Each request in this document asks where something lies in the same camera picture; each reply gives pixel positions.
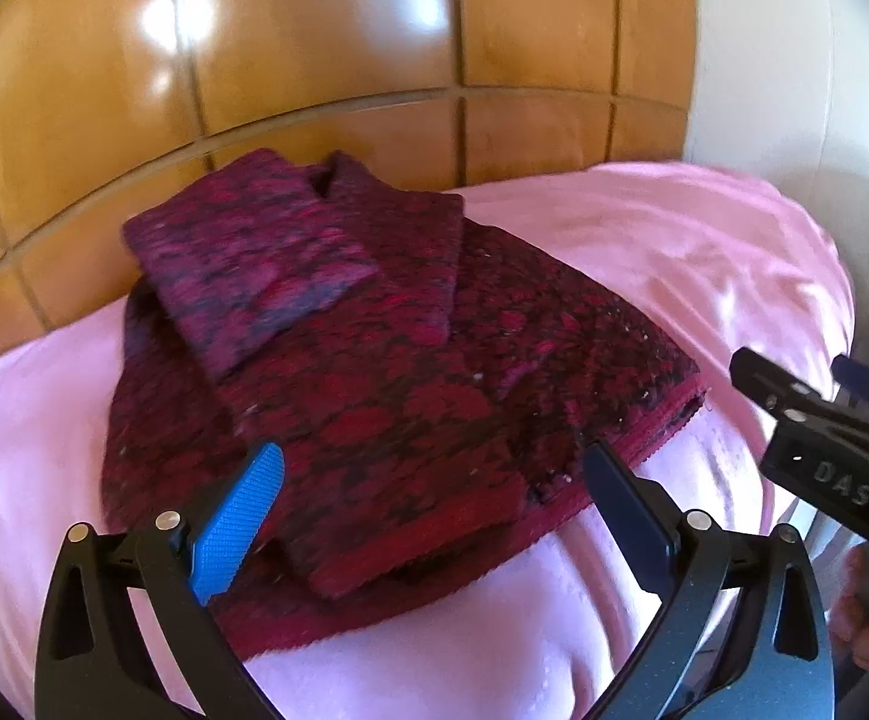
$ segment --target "human hand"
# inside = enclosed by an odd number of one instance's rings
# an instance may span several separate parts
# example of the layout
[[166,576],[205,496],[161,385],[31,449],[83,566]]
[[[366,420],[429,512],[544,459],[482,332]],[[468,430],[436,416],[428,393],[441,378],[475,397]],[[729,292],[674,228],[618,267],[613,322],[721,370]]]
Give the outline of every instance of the human hand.
[[868,570],[860,547],[848,552],[844,570],[845,587],[831,608],[828,632],[835,649],[849,650],[853,661],[869,671],[869,625],[866,624],[864,608],[856,595]]

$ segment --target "wooden headboard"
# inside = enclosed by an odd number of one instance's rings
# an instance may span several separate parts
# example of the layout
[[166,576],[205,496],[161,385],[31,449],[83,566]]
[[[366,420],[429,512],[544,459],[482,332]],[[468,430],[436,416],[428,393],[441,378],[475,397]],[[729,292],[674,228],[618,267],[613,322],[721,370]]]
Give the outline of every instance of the wooden headboard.
[[677,157],[695,0],[0,0],[0,352],[130,288],[129,215],[257,146],[401,187]]

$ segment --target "folded red knit fabric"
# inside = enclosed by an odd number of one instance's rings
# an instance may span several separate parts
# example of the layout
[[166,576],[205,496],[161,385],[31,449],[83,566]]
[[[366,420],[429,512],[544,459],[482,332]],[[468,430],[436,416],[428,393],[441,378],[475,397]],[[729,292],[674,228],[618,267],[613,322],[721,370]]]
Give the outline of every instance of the folded red knit fabric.
[[[288,484],[258,543],[277,536],[313,589],[336,597],[457,538],[514,520],[524,507],[525,485],[504,440],[503,415],[471,379],[461,355],[419,346],[447,339],[459,199],[396,193],[402,202],[391,202],[394,190],[350,158],[337,158],[332,201],[322,209],[318,203],[327,204],[312,201],[303,170],[263,156],[242,158],[220,170],[223,180],[198,182],[135,217],[126,238],[145,276],[156,282],[164,311],[211,375],[217,374],[213,361],[230,360],[217,346],[234,337],[243,352],[267,341],[263,354],[232,361],[240,365],[220,378],[215,397],[241,440],[274,440],[287,458]],[[282,199],[271,194],[279,185],[286,211],[271,210]],[[231,187],[241,195],[228,196]],[[197,207],[212,191],[223,191],[222,214],[234,215],[235,223],[218,223]],[[215,213],[218,205],[212,199]],[[252,227],[258,206],[277,224]],[[287,231],[289,212],[297,209],[303,237]],[[294,242],[311,246],[319,215],[335,246],[319,247],[308,258],[311,281],[323,277],[316,266],[325,260],[349,263],[351,252],[364,252],[360,240],[374,253],[372,262],[399,279],[375,275],[349,288],[330,311],[304,317],[295,299],[306,284],[294,274]],[[426,244],[417,238],[422,229]],[[193,254],[178,253],[181,240],[193,242]],[[280,290],[273,282],[264,294],[266,313],[240,311],[236,324],[224,307],[228,295],[241,305],[234,282],[242,263],[285,274],[300,282],[298,289]],[[292,316],[292,324],[282,324]],[[146,365],[150,373],[151,362]],[[153,419],[163,416],[157,408],[150,412]],[[185,450],[189,463],[217,472],[217,458],[198,459],[194,451]],[[158,462],[137,448],[123,457],[123,466]],[[147,511],[188,499],[195,489],[173,475],[164,482],[146,478],[139,497]]]
[[124,240],[204,370],[219,378],[377,272],[343,217],[303,170],[263,149],[128,220]]
[[[243,658],[459,589],[589,504],[588,443],[608,437],[635,466],[703,398],[696,365],[637,309],[462,224],[454,197],[395,191],[344,155],[303,175],[378,273],[213,383],[211,334],[188,338],[172,322],[186,312],[140,282],[102,472],[109,526],[134,527],[234,470],[246,440],[282,443],[287,485],[212,602]],[[164,397],[150,385],[169,380]]]

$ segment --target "metal rivet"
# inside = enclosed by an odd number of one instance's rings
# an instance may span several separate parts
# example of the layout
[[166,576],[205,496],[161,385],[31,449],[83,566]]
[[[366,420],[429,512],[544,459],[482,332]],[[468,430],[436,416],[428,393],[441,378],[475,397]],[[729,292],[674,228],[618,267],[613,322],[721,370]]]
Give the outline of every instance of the metal rivet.
[[180,522],[181,514],[178,514],[178,512],[161,512],[154,521],[154,526],[159,531],[170,531],[177,528]]
[[73,541],[74,543],[84,541],[90,532],[91,531],[88,530],[87,525],[83,522],[79,522],[77,525],[71,525],[71,528],[68,529],[68,541]]
[[788,544],[796,544],[798,539],[797,529],[790,525],[778,526],[778,533],[781,535],[781,540]]
[[706,531],[711,528],[711,525],[714,525],[714,520],[711,520],[707,512],[700,512],[695,509],[693,512],[687,513],[687,524],[695,531]]

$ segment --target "pink bed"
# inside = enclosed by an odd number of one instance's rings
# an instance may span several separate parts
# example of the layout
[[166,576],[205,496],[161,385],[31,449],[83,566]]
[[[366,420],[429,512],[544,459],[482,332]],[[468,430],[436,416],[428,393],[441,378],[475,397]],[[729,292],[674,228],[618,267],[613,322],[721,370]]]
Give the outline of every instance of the pink bed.
[[[639,468],[682,508],[768,531],[793,500],[757,473],[770,434],[730,387],[752,346],[831,394],[853,333],[850,280],[804,210],[753,178],[681,164],[594,167],[464,189],[466,213],[538,245],[634,303],[709,378],[706,407]],[[44,594],[78,520],[103,530],[100,469],[121,373],[124,302],[0,358],[0,689],[33,717]],[[421,610],[249,661],[288,718],[582,715],[657,608],[596,510]],[[138,599],[172,697],[194,706]]]

